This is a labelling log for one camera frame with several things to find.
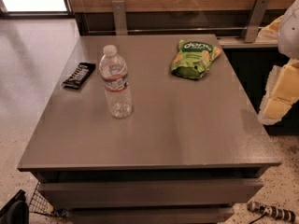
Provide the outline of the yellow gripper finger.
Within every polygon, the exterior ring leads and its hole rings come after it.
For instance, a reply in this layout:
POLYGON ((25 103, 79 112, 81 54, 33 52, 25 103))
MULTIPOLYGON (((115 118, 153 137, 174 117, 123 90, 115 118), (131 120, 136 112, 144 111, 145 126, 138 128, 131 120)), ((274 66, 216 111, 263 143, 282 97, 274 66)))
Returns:
POLYGON ((278 30, 280 23, 282 21, 282 16, 273 20, 270 24, 265 26, 259 33, 259 38, 267 38, 267 39, 277 39, 278 38, 278 30))
POLYGON ((258 113, 263 125, 274 125, 299 100, 299 61, 290 59, 282 67, 274 65, 269 73, 265 95, 258 113))

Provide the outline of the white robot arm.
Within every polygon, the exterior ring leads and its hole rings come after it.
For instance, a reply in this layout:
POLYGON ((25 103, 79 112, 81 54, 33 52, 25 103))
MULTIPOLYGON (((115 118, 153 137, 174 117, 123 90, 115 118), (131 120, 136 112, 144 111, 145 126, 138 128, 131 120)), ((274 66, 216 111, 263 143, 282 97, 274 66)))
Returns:
POLYGON ((278 51, 289 61, 274 65, 258 113, 263 125, 274 125, 299 101, 299 0, 286 10, 278 27, 278 51))

